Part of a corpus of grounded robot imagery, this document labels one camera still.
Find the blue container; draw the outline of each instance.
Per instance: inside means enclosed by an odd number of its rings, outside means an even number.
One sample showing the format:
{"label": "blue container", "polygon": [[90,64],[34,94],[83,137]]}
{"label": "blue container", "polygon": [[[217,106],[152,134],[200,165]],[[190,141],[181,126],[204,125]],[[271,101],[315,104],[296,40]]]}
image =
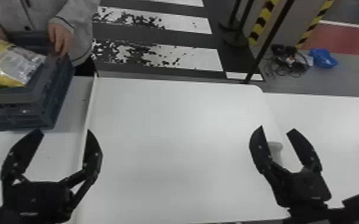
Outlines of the blue container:
{"label": "blue container", "polygon": [[331,69],[338,65],[338,61],[331,57],[330,52],[325,48],[312,48],[309,56],[313,57],[314,65],[317,67]]}
{"label": "blue container", "polygon": [[0,89],[0,131],[54,128],[75,68],[68,56],[53,54],[45,33],[11,33],[8,40],[47,57],[25,87]]}

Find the white line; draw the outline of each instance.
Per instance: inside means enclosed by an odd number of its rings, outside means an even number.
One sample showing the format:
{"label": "white line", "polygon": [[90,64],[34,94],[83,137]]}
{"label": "white line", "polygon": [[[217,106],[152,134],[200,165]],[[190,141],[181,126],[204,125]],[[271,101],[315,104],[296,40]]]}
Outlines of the white line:
{"label": "white line", "polygon": [[[226,72],[227,79],[239,79],[244,80],[246,78],[246,73],[239,73],[239,72]],[[253,74],[251,81],[264,81],[261,74]]]}
{"label": "white line", "polygon": [[328,21],[328,20],[321,20],[320,24],[326,25],[334,25],[334,26],[345,26],[351,28],[359,28],[359,24],[352,24],[352,23],[342,23],[342,22],[335,22],[335,21]]}
{"label": "white line", "polygon": [[202,0],[142,0],[142,1],[164,2],[164,3],[177,4],[177,5],[204,7]]}
{"label": "white line", "polygon": [[212,34],[207,18],[124,8],[98,7],[97,13],[93,16],[93,22]]}
{"label": "white line", "polygon": [[102,63],[222,71],[216,49],[95,39],[93,58]]}

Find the blue plastic box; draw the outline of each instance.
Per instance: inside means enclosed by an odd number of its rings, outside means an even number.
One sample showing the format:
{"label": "blue plastic box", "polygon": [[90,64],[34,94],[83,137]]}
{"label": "blue plastic box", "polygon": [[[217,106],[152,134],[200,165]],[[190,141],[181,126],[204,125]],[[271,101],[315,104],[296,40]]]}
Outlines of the blue plastic box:
{"label": "blue plastic box", "polygon": [[54,128],[75,68],[52,54],[45,33],[11,33],[8,40],[47,57],[25,87],[0,89],[0,131]]}

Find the metal stand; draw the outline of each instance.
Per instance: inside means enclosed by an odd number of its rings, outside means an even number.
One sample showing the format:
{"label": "metal stand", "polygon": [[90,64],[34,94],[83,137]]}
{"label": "metal stand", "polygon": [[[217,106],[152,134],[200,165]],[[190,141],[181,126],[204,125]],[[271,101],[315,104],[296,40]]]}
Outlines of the metal stand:
{"label": "metal stand", "polygon": [[263,44],[262,49],[260,50],[258,56],[256,57],[255,63],[253,64],[252,68],[250,69],[249,73],[247,74],[245,80],[241,81],[241,84],[249,84],[250,79],[252,78],[255,70],[258,68],[260,62],[262,61],[264,54],[266,53],[267,49],[270,47],[275,35],[277,34],[280,26],[283,24],[285,17],[287,16],[289,10],[292,8],[293,3],[295,0],[287,0],[285,3],[284,8],[282,9],[276,23],[274,24],[273,28],[270,31],[266,41]]}
{"label": "metal stand", "polygon": [[250,10],[252,9],[253,2],[254,0],[249,0],[247,2],[245,11],[243,12],[242,19],[236,33],[227,33],[224,36],[224,41],[230,46],[238,48],[248,46],[248,40],[246,37],[243,36],[243,28],[245,26],[246,19],[249,16]]}
{"label": "metal stand", "polygon": [[235,22],[235,16],[237,15],[239,6],[241,5],[241,0],[236,0],[233,12],[230,15],[230,19],[224,19],[218,23],[219,27],[222,30],[228,31],[228,32],[235,32],[237,28],[234,25]]}

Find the yellow snack bag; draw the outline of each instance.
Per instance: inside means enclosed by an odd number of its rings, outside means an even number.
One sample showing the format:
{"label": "yellow snack bag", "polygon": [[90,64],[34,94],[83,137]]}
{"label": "yellow snack bag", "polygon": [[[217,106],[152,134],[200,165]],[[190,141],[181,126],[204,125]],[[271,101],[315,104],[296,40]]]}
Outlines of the yellow snack bag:
{"label": "yellow snack bag", "polygon": [[30,80],[45,56],[0,39],[0,85],[19,87]]}

